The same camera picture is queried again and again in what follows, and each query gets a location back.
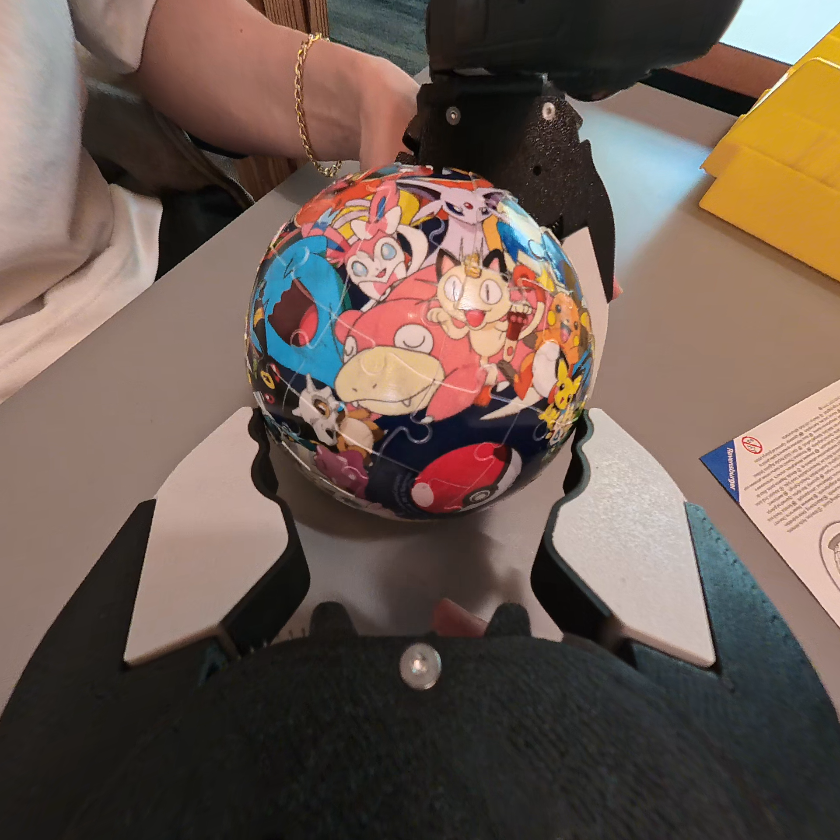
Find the person's white shirt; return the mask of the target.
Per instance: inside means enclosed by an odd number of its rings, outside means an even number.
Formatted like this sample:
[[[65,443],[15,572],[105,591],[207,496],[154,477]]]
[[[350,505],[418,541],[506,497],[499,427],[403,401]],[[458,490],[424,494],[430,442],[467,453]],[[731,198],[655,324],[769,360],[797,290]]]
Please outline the person's white shirt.
[[[162,208],[81,143],[76,44],[140,66],[153,1],[2,2],[1,399],[154,283]]]

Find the colourful cartoon puzzle ball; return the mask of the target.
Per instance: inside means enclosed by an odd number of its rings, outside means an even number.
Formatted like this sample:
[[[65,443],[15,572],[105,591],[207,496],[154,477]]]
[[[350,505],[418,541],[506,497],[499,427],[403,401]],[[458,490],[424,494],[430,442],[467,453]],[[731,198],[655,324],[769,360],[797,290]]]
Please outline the colourful cartoon puzzle ball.
[[[272,437],[320,488],[446,518],[543,471],[601,357],[560,238],[463,171],[347,175],[279,231],[246,360]]]

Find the person's left hand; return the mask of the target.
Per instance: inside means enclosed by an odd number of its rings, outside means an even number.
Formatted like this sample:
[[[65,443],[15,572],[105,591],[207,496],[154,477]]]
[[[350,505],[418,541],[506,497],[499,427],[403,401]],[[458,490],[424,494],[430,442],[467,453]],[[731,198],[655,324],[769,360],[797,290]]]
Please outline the person's left hand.
[[[304,39],[295,65],[295,110],[302,148],[324,175],[342,161],[365,170],[393,163],[417,115],[419,84],[389,60]]]

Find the white instruction leaflet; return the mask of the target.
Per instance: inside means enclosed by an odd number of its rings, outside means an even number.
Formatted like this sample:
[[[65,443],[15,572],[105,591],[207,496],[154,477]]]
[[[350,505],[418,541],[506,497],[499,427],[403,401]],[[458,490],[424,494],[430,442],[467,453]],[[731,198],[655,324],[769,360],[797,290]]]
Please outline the white instruction leaflet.
[[[839,624],[839,382],[700,459]]]

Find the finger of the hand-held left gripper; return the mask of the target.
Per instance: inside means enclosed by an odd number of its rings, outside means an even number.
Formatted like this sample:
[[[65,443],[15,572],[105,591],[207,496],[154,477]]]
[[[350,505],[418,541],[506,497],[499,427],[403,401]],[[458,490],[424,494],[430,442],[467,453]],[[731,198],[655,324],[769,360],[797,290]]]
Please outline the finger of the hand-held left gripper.
[[[561,246],[579,281],[581,297],[591,317],[591,329],[607,330],[609,303],[590,229],[582,227],[575,231],[561,240]]]

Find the person's dark trousers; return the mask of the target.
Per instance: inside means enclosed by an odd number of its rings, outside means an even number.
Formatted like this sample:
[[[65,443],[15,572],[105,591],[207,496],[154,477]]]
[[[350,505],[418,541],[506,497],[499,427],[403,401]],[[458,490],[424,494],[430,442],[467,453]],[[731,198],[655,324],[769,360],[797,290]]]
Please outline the person's dark trousers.
[[[155,279],[162,278],[253,203],[248,197],[240,201],[219,185],[195,191],[164,191]]]

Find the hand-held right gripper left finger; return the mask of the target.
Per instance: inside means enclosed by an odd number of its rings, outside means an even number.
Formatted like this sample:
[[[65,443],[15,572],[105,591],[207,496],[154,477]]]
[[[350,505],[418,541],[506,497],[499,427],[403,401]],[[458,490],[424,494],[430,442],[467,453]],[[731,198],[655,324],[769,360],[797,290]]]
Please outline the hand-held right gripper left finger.
[[[310,573],[277,491],[255,408],[237,410],[171,472],[154,498],[128,665],[208,638],[245,656],[278,636]]]

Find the yellow plastic bin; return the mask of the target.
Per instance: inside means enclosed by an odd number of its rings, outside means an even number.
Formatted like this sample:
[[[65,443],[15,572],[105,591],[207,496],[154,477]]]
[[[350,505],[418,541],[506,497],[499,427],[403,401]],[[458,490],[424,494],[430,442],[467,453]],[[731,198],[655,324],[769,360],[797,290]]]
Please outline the yellow plastic bin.
[[[839,27],[732,125],[704,161],[700,207],[839,280]]]

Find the person's left forearm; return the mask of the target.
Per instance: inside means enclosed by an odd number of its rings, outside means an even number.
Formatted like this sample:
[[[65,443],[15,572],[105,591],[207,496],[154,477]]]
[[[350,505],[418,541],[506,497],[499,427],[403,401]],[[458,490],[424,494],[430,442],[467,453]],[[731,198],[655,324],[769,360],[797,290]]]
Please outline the person's left forearm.
[[[302,160],[295,68],[304,39],[245,1],[157,1],[133,81],[202,141]]]

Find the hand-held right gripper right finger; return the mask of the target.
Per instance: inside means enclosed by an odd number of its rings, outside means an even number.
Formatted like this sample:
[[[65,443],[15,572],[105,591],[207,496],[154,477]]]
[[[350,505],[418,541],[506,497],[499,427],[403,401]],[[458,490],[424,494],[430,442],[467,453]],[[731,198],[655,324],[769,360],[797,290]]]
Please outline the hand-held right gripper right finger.
[[[601,409],[583,413],[570,442],[563,497],[531,572],[540,605],[563,635],[613,651],[640,643],[713,666],[684,494]]]

